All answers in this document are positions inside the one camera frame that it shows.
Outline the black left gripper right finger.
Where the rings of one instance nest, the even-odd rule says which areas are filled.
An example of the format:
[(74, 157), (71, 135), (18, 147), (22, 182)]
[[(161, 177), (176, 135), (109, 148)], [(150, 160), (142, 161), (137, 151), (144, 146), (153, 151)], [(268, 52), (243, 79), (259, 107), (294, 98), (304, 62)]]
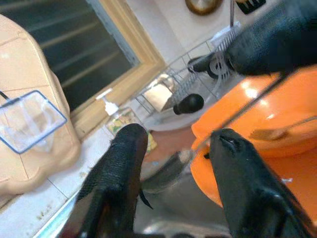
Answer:
[(307, 212), (250, 141), (229, 128), (213, 131), (210, 140), (210, 161), (234, 238), (317, 236)]

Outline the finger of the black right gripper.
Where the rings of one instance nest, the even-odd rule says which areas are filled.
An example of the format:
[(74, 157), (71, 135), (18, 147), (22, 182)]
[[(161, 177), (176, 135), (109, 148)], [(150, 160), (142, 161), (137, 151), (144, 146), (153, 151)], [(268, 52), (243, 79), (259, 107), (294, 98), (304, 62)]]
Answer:
[(279, 0), (239, 32), (226, 62), (244, 75), (293, 71), (317, 62), (317, 2)]

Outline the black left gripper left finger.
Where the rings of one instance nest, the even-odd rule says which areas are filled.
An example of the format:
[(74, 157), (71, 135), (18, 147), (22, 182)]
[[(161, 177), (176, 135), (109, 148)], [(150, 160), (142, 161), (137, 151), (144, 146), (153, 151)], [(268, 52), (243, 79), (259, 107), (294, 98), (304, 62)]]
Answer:
[(87, 175), (62, 231), (63, 238), (132, 238), (148, 134), (124, 126)]

